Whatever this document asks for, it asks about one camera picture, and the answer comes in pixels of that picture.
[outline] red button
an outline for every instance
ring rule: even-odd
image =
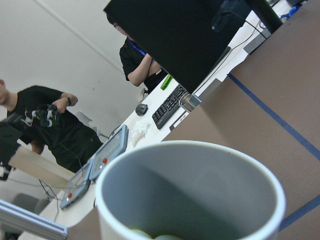
[[[109,161],[108,158],[105,157],[105,158],[102,160],[102,163],[107,164],[108,161]]]

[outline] white desk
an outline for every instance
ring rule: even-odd
[[[281,0],[279,3],[275,5],[273,8],[278,15],[286,14],[290,10],[287,2],[285,0]],[[257,16],[251,12],[247,17],[247,21],[253,25],[258,23]],[[243,27],[239,29],[233,40],[230,42],[229,46],[233,49],[239,43],[243,42],[247,39],[252,32],[254,31],[253,27],[249,24],[245,23]],[[241,46],[235,48],[229,55],[226,61],[221,65],[221,67],[216,71],[217,67],[212,70],[213,75],[209,74],[208,77],[204,80],[205,84],[196,90],[195,94],[199,96],[215,79],[223,81],[227,74],[239,63],[244,61],[247,57],[247,53],[243,50],[243,47],[249,43],[254,37],[256,37],[259,33],[255,30],[252,37],[243,43]],[[178,109],[178,111],[172,116],[172,118],[162,127],[161,130],[158,130],[155,123],[152,119],[152,114],[158,109],[158,107],[163,103],[163,101],[168,97],[168,95],[174,90],[174,88],[178,85],[178,83],[173,79],[169,86],[165,90],[160,89],[160,85],[153,90],[153,92],[143,101],[144,104],[148,105],[148,111],[144,116],[137,116],[135,111],[123,122],[129,128],[129,136],[130,131],[135,129],[137,126],[137,122],[141,123],[149,123],[150,127],[145,134],[137,143],[135,148],[149,145],[152,143],[161,142],[169,133],[169,127],[184,113],[182,108]],[[128,146],[126,151],[129,151],[134,148],[134,145],[131,139],[128,140]],[[66,227],[74,226],[79,223],[94,207],[95,202],[95,184],[91,184],[88,191],[84,194],[84,196],[78,199],[74,204],[65,208],[64,210],[57,209],[57,201],[53,200],[40,214],[42,217],[47,218],[49,220],[55,220],[56,223],[62,224]],[[63,192],[58,194],[58,198],[63,197]],[[34,236],[27,232],[24,232],[20,235],[19,240],[42,240],[43,238]]]

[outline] blue tape line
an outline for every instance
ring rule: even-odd
[[[267,114],[269,114],[278,124],[280,124],[291,136],[293,136],[305,149],[307,149],[313,156],[320,161],[320,150],[318,150],[311,142],[304,138],[299,132],[297,132],[292,126],[290,126],[285,120],[283,120],[278,114],[276,114],[270,107],[268,107],[263,101],[261,101],[256,95],[254,95],[246,86],[244,86],[235,76],[231,73],[228,77],[238,85],[256,104],[258,104]]]
[[[228,77],[241,88],[256,104],[258,104],[267,114],[269,114],[278,124],[280,124],[290,135],[292,135],[304,148],[306,148],[313,156],[320,160],[320,151],[312,145],[307,139],[305,139],[300,133],[298,133],[292,126],[290,126],[285,120],[283,120],[278,114],[276,114],[270,107],[268,107],[263,101],[261,101],[256,95],[253,94],[246,86],[244,86],[235,76],[231,73]],[[293,222],[306,215],[312,209],[320,205],[320,195],[313,200],[306,203],[297,211],[287,216],[282,220],[280,225],[280,231],[291,225]]]
[[[303,217],[311,210],[315,209],[317,206],[320,205],[320,195],[315,197],[313,200],[309,201],[302,207],[300,207],[297,211],[292,213],[291,215],[287,216],[285,219],[282,220],[280,225],[280,231],[291,225],[293,222],[298,220],[299,218]]]

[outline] gray tablet device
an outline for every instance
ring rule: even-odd
[[[98,178],[106,164],[126,150],[128,133],[128,127],[124,124],[96,151],[93,156],[90,180]]]
[[[89,175],[93,161],[88,161],[82,169],[78,170],[72,178],[70,178],[60,203],[60,208],[64,209],[80,198],[89,188]]]

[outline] black keyboard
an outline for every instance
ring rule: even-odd
[[[179,108],[179,100],[187,90],[180,84],[152,115],[158,129],[161,129]]]

